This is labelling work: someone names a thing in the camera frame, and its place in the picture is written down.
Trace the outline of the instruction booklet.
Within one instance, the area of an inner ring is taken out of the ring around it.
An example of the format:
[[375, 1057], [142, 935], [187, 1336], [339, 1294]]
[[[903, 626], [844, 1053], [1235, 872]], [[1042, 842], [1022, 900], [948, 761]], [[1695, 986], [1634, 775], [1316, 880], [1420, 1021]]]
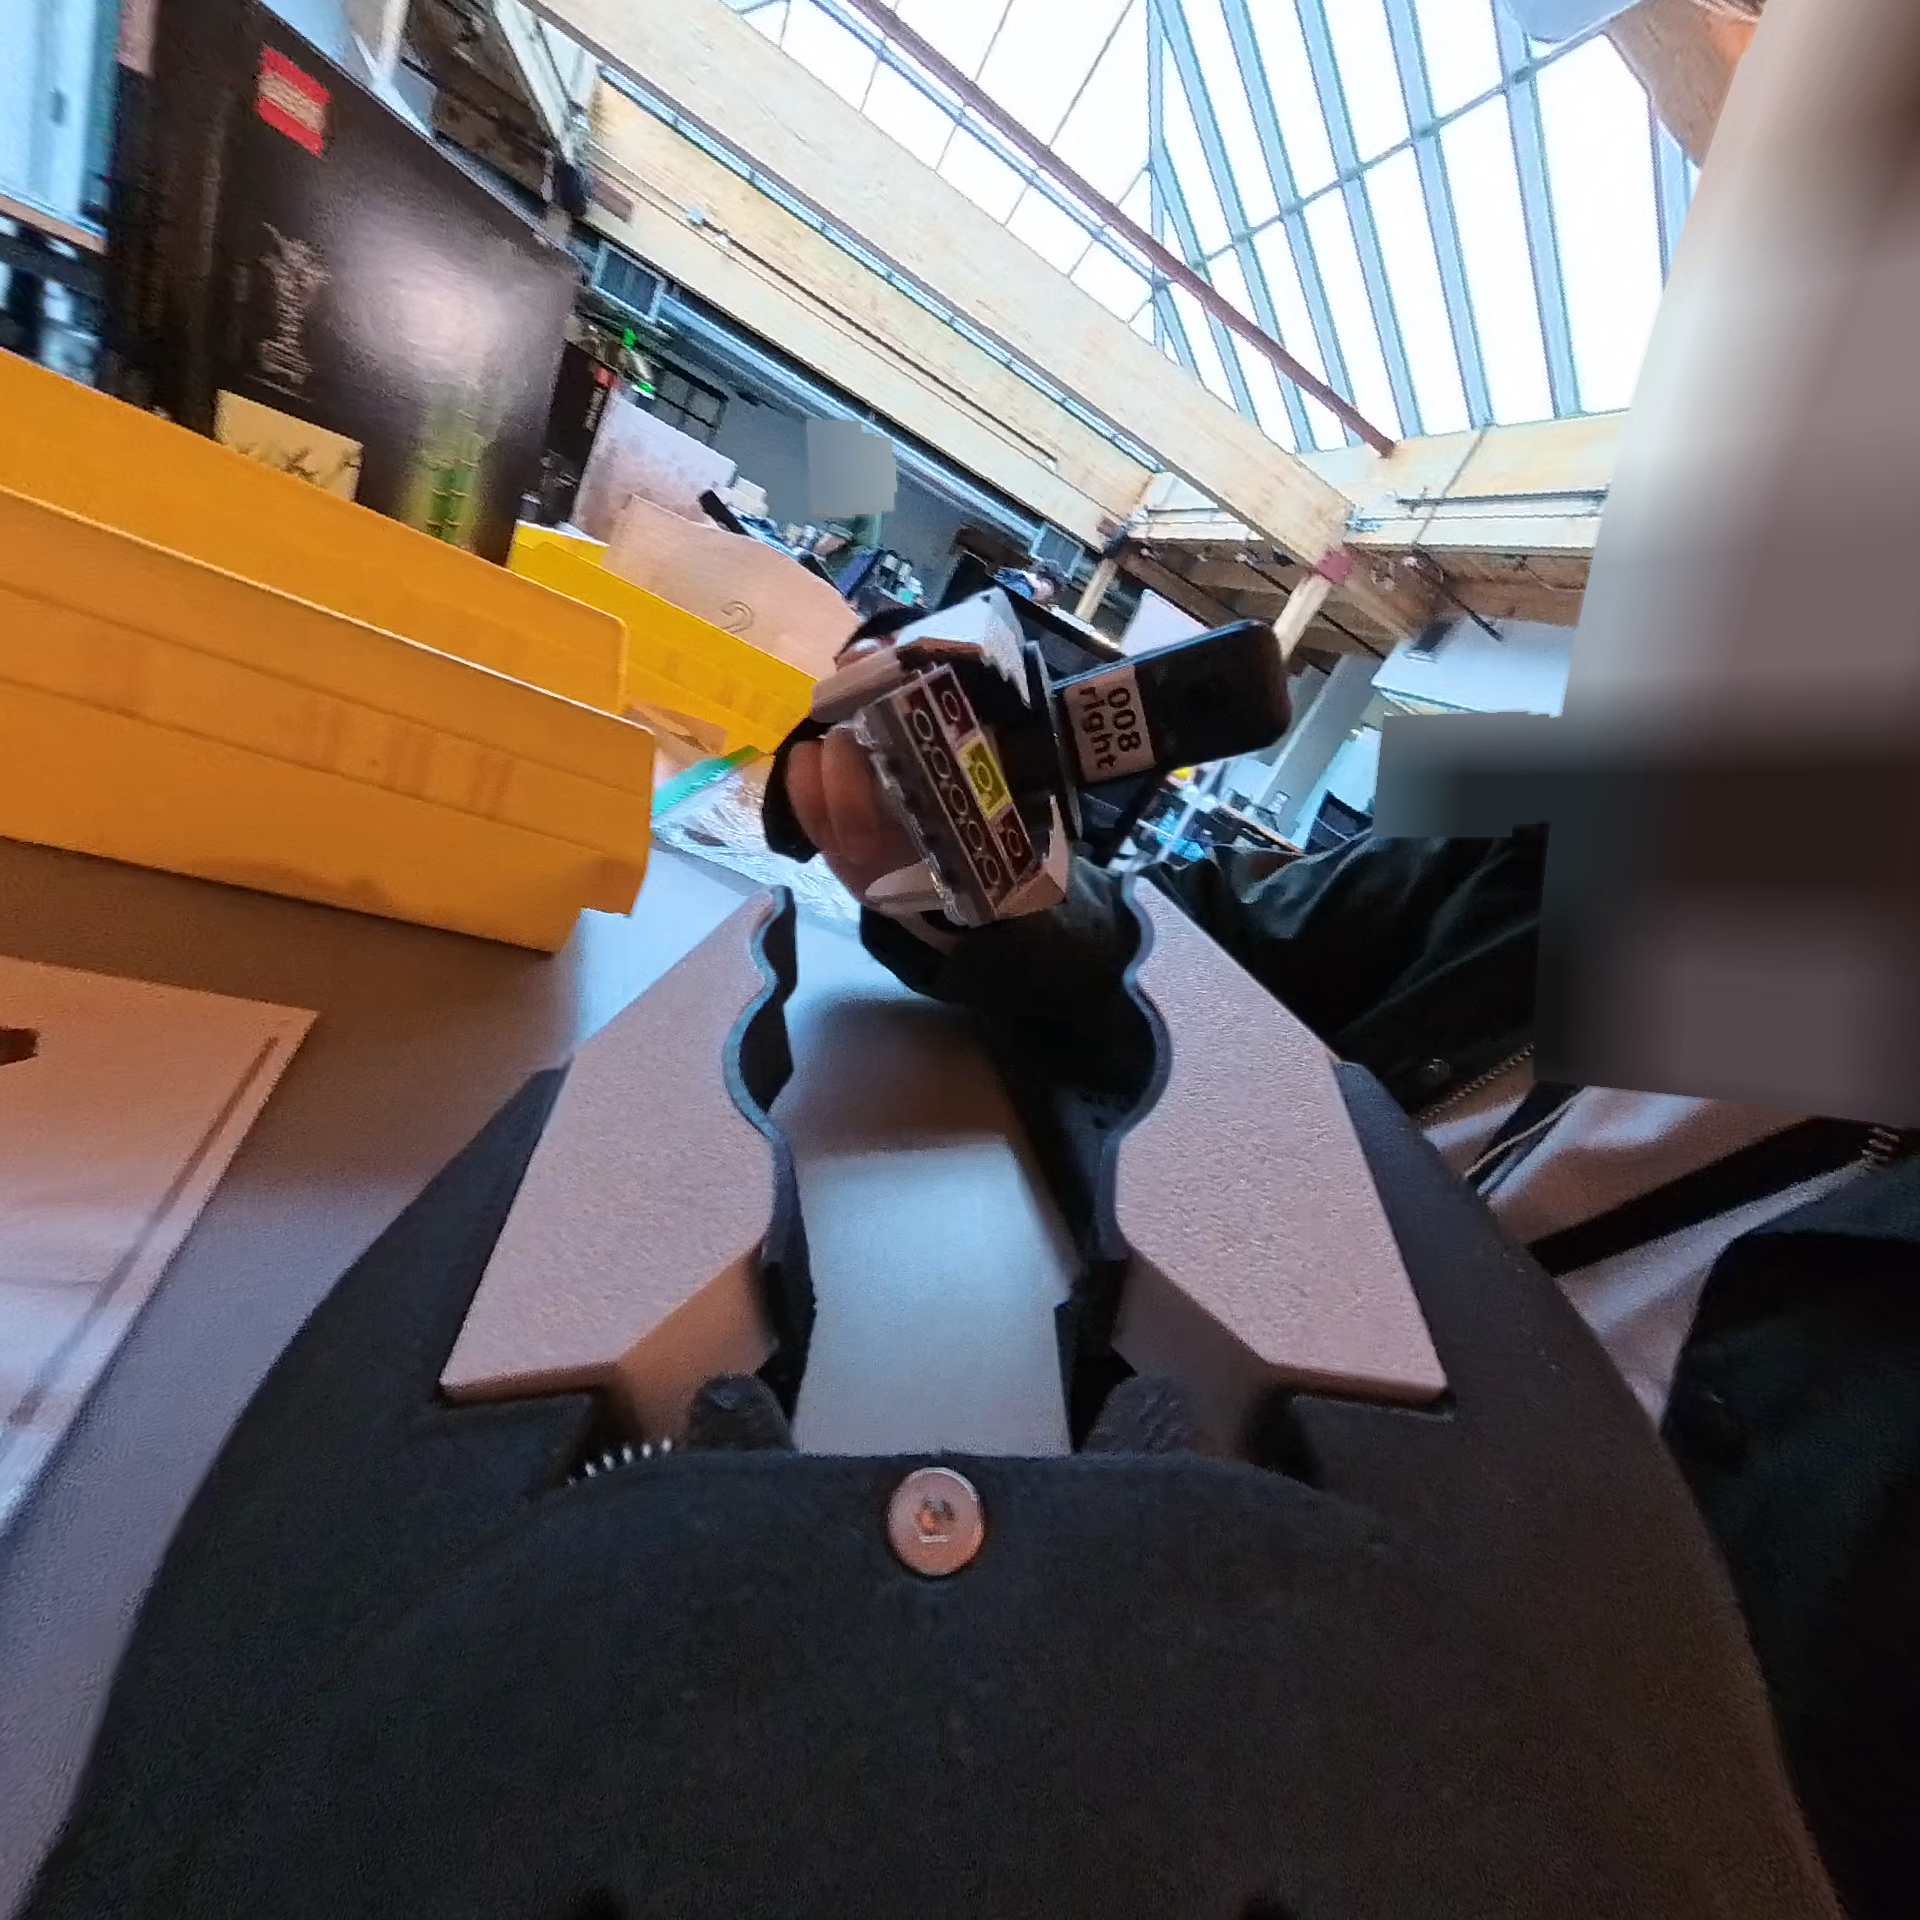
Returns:
[[4, 1529], [314, 1021], [295, 1005], [4, 957]]

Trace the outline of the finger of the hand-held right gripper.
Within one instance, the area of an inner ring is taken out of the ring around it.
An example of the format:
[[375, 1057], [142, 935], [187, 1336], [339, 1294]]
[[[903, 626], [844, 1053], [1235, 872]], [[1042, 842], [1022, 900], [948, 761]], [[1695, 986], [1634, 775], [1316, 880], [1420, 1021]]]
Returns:
[[1040, 866], [1024, 880], [1011, 882], [993, 903], [988, 882], [976, 872], [956, 831], [930, 829], [934, 838], [920, 856], [874, 880], [862, 903], [895, 921], [935, 916], [948, 924], [996, 924], [1019, 921], [1062, 905], [1073, 880], [1073, 836], [1058, 808], [1047, 813], [1040, 831]]
[[923, 689], [948, 726], [1031, 726], [1044, 669], [1012, 598], [993, 588], [875, 640], [815, 688], [815, 719], [841, 725], [900, 689]]

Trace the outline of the person's right forearm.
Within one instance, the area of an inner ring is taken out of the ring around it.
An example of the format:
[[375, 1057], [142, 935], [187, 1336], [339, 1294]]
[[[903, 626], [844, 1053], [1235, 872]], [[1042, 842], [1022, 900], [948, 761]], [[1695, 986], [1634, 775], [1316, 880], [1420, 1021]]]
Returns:
[[[1334, 1053], [1416, 1119], [1531, 1088], [1546, 829], [1380, 838], [1279, 862], [1217, 850], [1139, 872]], [[1150, 1040], [1126, 992], [1129, 880], [1078, 854], [1064, 903], [960, 927], [864, 911], [859, 937], [908, 989], [976, 1017], [1056, 1088], [1145, 1089]]]

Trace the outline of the yellow plastic parts bin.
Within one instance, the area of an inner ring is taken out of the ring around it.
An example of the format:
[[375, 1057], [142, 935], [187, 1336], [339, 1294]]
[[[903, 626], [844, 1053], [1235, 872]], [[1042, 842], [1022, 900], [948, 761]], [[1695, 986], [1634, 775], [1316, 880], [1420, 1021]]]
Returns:
[[510, 569], [611, 613], [627, 632], [628, 718], [704, 750], [774, 753], [810, 714], [815, 679], [751, 640], [686, 613], [603, 565], [606, 549], [563, 528], [519, 520]]
[[4, 351], [4, 836], [553, 953], [627, 916], [623, 621]]

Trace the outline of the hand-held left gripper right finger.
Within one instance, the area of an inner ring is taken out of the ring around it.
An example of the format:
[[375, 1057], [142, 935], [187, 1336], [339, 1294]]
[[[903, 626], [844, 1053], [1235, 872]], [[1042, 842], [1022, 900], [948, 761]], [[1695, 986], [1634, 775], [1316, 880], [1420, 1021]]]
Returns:
[[1080, 1254], [1068, 1430], [1116, 1449], [1295, 1449], [1310, 1401], [1450, 1415], [1450, 1378], [1336, 1053], [1163, 890], [1129, 882], [1127, 1079], [1049, 1092]]

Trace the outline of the person's torso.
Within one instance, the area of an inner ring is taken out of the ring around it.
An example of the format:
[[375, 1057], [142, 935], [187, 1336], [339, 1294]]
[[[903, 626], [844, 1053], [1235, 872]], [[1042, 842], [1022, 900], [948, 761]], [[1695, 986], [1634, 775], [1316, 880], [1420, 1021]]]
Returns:
[[1414, 1118], [1655, 1421], [1850, 1916], [1918, 1916], [1916, 1132], [1432, 1062]]

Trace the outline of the black toy set box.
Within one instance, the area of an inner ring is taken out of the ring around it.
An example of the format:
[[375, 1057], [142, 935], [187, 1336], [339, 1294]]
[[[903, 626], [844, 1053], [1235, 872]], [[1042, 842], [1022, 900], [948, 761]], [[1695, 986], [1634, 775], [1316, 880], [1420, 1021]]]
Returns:
[[504, 565], [572, 255], [273, 4], [123, 4], [116, 66], [107, 393]]

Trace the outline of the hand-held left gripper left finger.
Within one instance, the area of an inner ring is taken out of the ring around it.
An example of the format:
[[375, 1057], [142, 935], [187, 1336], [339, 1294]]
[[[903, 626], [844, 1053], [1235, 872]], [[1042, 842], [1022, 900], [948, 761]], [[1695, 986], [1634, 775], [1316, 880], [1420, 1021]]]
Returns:
[[794, 1413], [816, 1314], [775, 1118], [795, 982], [798, 905], [766, 886], [576, 1049], [444, 1394], [594, 1394], [642, 1442], [686, 1438], [720, 1376]]

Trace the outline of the grey desk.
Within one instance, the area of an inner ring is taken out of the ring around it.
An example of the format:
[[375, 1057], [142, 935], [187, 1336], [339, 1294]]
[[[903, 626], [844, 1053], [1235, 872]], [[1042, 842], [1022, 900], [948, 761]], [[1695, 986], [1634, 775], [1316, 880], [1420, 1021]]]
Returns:
[[83, 854], [4, 949], [316, 1009], [4, 1541], [4, 1913], [1147, 1910], [1155, 1457], [1054, 1457], [1073, 1263], [986, 1041], [800, 935], [800, 1438], [616, 1463], [439, 1376], [576, 1040], [746, 895], [561, 954]]

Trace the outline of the brown paper bag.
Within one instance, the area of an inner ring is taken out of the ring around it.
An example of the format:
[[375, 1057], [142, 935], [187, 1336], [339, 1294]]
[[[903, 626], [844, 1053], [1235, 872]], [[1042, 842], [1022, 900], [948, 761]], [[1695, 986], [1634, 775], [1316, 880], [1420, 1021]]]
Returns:
[[602, 561], [618, 578], [822, 681], [851, 641], [858, 613], [816, 570], [754, 534], [691, 519], [639, 494]]

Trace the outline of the person's right hand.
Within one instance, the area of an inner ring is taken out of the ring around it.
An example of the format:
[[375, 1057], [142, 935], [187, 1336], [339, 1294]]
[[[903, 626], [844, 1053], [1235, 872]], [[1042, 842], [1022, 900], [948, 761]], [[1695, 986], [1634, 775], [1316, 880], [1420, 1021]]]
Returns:
[[794, 862], [823, 860], [862, 905], [875, 884], [922, 863], [913, 829], [851, 726], [794, 729], [766, 780], [760, 825], [769, 850]]

